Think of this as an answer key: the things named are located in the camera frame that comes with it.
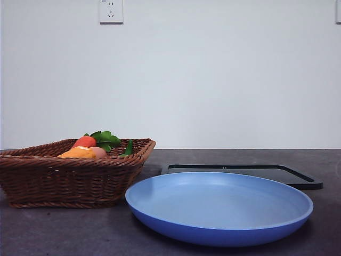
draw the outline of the wicker basket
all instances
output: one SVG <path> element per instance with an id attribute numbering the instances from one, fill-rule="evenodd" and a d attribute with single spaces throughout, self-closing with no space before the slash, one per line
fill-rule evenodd
<path id="1" fill-rule="evenodd" d="M 1 152 L 0 185 L 12 207 L 111 207 L 141 172 L 155 141 L 133 140 L 133 154 L 119 157 L 128 139 L 103 159 L 56 157 L 76 139 Z"/>

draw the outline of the gray countertop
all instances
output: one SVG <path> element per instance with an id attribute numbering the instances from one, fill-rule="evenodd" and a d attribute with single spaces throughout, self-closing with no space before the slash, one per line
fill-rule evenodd
<path id="1" fill-rule="evenodd" d="M 122 199 L 107 209 L 13 209 L 1 192 L 1 256 L 341 255 L 341 149 L 156 149 L 137 181 L 167 164 L 279 164 L 323 181 L 304 190 L 314 203 L 306 224 L 265 245 L 214 248 L 179 242 L 141 224 Z"/>

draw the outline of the green vegetable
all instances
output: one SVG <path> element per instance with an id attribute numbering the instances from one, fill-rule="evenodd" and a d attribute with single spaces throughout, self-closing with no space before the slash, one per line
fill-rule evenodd
<path id="1" fill-rule="evenodd" d="M 126 150 L 124 151 L 124 154 L 121 154 L 119 156 L 125 157 L 128 155 L 131 155 L 132 153 L 133 153 L 133 140 L 129 140 Z"/>
<path id="2" fill-rule="evenodd" d="M 118 137 L 111 135 L 111 132 L 109 131 L 97 131 L 90 136 L 96 140 L 97 146 L 103 148 L 106 152 L 110 152 L 111 148 L 117 147 L 121 143 L 121 140 Z"/>

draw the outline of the electrical outlet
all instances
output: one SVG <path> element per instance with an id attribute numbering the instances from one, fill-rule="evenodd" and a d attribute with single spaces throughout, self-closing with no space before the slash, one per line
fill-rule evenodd
<path id="1" fill-rule="evenodd" d="M 100 24 L 123 24 L 123 0 L 99 0 Z"/>

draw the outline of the blue plastic plate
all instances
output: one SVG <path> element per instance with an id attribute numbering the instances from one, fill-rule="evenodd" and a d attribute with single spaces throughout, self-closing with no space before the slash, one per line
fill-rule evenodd
<path id="1" fill-rule="evenodd" d="M 288 236 L 313 211 L 311 199 L 285 184 L 241 174 L 184 172 L 152 177 L 126 192 L 134 215 L 184 242 L 240 247 Z"/>

